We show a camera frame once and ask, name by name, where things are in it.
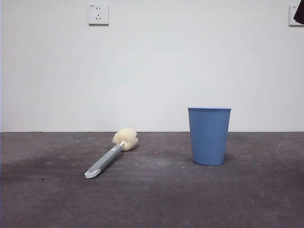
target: ribbed bin surface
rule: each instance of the ribbed bin surface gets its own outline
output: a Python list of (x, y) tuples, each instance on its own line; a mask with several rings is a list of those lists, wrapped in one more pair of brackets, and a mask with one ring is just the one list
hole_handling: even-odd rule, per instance
[(192, 154), (200, 165), (224, 161), (230, 108), (188, 108)]

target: dark gray floor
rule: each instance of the dark gray floor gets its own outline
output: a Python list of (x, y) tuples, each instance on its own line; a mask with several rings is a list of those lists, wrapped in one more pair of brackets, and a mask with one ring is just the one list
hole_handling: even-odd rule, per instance
[(138, 133), (94, 179), (114, 133), (2, 133), (2, 228), (304, 228), (304, 133), (229, 133), (225, 163), (189, 133)]

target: outlet cover plate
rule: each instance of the outlet cover plate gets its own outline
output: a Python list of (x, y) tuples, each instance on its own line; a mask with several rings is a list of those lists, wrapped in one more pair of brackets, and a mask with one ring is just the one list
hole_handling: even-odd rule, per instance
[(109, 24), (109, 4), (91, 4), (88, 6), (89, 25)]
[(292, 5), (292, 6), (289, 6), (289, 26), (293, 27), (293, 26), (304, 26), (298, 22), (295, 21), (294, 19), (294, 16), (295, 16), (295, 13), (298, 9), (298, 6), (296, 5)]

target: gray plastic handle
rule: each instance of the gray plastic handle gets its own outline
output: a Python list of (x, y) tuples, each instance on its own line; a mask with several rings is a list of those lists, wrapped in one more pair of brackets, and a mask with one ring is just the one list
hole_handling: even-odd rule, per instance
[(116, 145), (110, 149), (104, 156), (102, 156), (94, 165), (92, 165), (88, 171), (96, 171), (100, 169), (101, 171), (119, 154), (122, 150), (121, 145)]

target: sponge brush head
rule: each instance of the sponge brush head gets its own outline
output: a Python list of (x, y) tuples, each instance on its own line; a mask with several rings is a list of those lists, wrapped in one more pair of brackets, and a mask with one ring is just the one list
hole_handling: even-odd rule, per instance
[(120, 144), (122, 141), (125, 141), (122, 151), (129, 151), (136, 145), (138, 141), (136, 135), (136, 131), (134, 131), (131, 127), (126, 127), (114, 135), (112, 142), (115, 144)]

